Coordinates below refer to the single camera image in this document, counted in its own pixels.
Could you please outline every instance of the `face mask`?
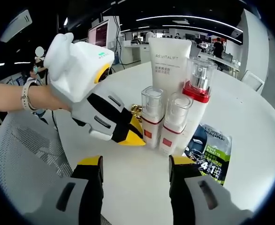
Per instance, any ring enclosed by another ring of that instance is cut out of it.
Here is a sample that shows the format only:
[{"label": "face mask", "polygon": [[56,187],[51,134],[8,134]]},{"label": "face mask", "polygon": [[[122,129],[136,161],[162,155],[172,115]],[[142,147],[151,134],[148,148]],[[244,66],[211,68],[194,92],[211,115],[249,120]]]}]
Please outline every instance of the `face mask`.
[{"label": "face mask", "polygon": [[38,68],[37,68],[37,67],[33,67],[33,72],[34,72],[35,74],[38,74]]}]

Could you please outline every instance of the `office desk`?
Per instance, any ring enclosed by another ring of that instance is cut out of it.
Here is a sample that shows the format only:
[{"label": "office desk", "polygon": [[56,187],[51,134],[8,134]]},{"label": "office desk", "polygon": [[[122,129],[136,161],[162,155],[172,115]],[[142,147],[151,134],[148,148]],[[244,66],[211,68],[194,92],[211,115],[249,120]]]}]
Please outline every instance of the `office desk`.
[{"label": "office desk", "polygon": [[141,63],[149,62],[149,45],[129,45],[122,47],[121,60],[126,65],[136,61],[141,61]]},{"label": "office desk", "polygon": [[[151,63],[144,63],[103,82],[130,108],[141,104],[141,91],[152,84],[151,74]],[[67,111],[57,111],[55,116],[72,169],[84,157],[103,155],[102,214],[108,221],[172,225],[168,157],[146,147],[126,147],[90,137],[89,127],[79,127]],[[239,208],[257,209],[275,180],[275,110],[247,85],[216,71],[202,122],[233,137],[224,187]]]},{"label": "office desk", "polygon": [[198,57],[199,58],[204,58],[204,59],[209,58],[209,59],[212,59],[214,61],[220,62],[220,63],[222,63],[222,64],[224,64],[226,66],[229,66],[231,68],[231,70],[232,70],[232,76],[234,76],[235,78],[237,78],[237,73],[240,70],[239,70],[239,66],[236,66],[234,63],[225,61],[225,60],[220,59],[218,57],[214,57],[213,55],[207,54],[207,53],[204,53],[204,52],[200,52]]}]

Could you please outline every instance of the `watch strap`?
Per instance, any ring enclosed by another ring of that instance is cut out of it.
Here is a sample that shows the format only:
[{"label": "watch strap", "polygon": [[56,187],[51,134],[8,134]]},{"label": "watch strap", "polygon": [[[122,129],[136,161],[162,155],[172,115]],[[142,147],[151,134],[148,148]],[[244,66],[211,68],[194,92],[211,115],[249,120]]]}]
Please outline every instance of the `watch strap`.
[{"label": "watch strap", "polygon": [[32,86],[32,85],[37,86],[35,80],[31,80],[31,81],[28,81],[25,83],[25,85],[23,86],[23,90],[22,90],[21,101],[22,101],[23,108],[25,110],[35,112],[37,109],[31,105],[30,99],[28,97],[28,91],[29,91],[30,86]]}]

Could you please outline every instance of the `monitor screen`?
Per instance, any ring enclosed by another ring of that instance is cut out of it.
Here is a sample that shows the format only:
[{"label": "monitor screen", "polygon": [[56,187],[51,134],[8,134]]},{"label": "monitor screen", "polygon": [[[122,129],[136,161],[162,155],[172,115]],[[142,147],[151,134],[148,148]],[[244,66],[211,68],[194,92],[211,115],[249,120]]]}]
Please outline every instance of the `monitor screen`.
[{"label": "monitor screen", "polygon": [[203,35],[203,34],[200,34],[200,39],[201,39],[201,41],[203,41],[203,42],[208,42],[208,43],[211,43],[211,42],[212,42],[212,38],[211,38],[211,37],[206,36],[206,35]]},{"label": "monitor screen", "polygon": [[89,30],[89,43],[93,45],[98,45],[101,47],[106,47],[107,44],[107,24],[105,21]]},{"label": "monitor screen", "polygon": [[206,43],[201,43],[201,47],[202,47],[202,48],[208,48],[208,44],[206,44]]},{"label": "monitor screen", "polygon": [[202,41],[201,41],[201,39],[200,39],[200,38],[195,38],[195,41],[196,41],[196,43],[197,43],[197,44],[202,43]]},{"label": "monitor screen", "polygon": [[185,39],[187,40],[195,40],[196,36],[192,34],[185,34]]}]

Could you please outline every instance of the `l'oreal face mask packet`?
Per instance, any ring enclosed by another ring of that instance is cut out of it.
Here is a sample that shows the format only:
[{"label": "l'oreal face mask packet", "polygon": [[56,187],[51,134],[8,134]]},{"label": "l'oreal face mask packet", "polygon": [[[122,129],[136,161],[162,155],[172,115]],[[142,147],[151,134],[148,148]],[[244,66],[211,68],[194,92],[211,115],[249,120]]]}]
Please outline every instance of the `l'oreal face mask packet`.
[{"label": "l'oreal face mask packet", "polygon": [[232,137],[203,124],[199,125],[184,155],[195,161],[202,175],[224,184],[231,154]]},{"label": "l'oreal face mask packet", "polygon": [[191,41],[171,38],[150,38],[153,87],[166,90],[168,98],[180,92],[187,72]]}]

